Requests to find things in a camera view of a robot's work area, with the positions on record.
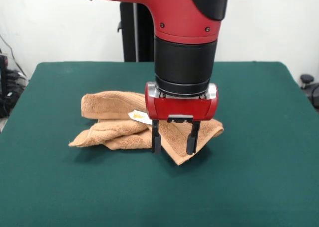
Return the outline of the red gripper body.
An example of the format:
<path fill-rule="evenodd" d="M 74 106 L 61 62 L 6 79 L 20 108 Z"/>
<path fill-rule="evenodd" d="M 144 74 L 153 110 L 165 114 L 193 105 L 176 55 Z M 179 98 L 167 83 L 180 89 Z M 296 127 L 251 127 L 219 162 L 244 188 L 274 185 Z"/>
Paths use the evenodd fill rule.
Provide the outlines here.
<path fill-rule="evenodd" d="M 213 119 L 218 106 L 218 88 L 210 83 L 203 95 L 176 97 L 163 94 L 154 82 L 145 87 L 145 102 L 151 120 L 206 121 Z"/>

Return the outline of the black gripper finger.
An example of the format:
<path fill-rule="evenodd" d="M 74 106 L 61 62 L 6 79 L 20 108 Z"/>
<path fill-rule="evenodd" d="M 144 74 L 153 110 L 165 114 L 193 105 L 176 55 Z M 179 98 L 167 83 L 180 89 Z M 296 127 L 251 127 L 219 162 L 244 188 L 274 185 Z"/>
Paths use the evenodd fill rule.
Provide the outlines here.
<path fill-rule="evenodd" d="M 186 149 L 187 154 L 196 153 L 199 129 L 200 129 L 200 121 L 193 122 L 191 133 L 189 134 L 187 139 L 187 149 Z"/>
<path fill-rule="evenodd" d="M 152 152 L 159 154 L 161 152 L 161 135 L 159 133 L 159 120 L 152 121 Z"/>

